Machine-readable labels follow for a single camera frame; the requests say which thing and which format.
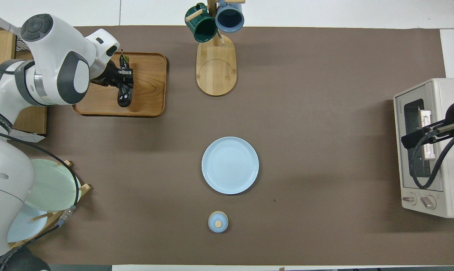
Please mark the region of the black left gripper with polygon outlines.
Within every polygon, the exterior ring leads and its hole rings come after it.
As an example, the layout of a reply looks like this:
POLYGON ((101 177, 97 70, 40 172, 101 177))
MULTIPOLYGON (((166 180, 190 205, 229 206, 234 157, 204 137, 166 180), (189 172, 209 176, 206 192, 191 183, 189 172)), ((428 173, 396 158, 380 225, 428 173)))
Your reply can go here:
POLYGON ((114 86, 121 91, 132 91, 134 84, 123 82, 123 76, 132 76, 133 69, 117 67, 112 60, 106 64, 105 70, 96 78, 93 78, 93 84, 104 87, 114 86))

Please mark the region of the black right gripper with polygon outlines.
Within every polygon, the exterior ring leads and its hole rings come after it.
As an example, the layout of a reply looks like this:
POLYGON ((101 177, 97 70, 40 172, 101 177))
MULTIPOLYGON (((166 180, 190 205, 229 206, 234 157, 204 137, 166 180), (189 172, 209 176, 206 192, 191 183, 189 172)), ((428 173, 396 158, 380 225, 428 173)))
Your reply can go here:
POLYGON ((454 124, 448 124, 447 121, 442 120, 404 135, 401 137, 401 142, 405 149, 412 149, 418 143, 434 144, 452 137, 454 137, 454 124))

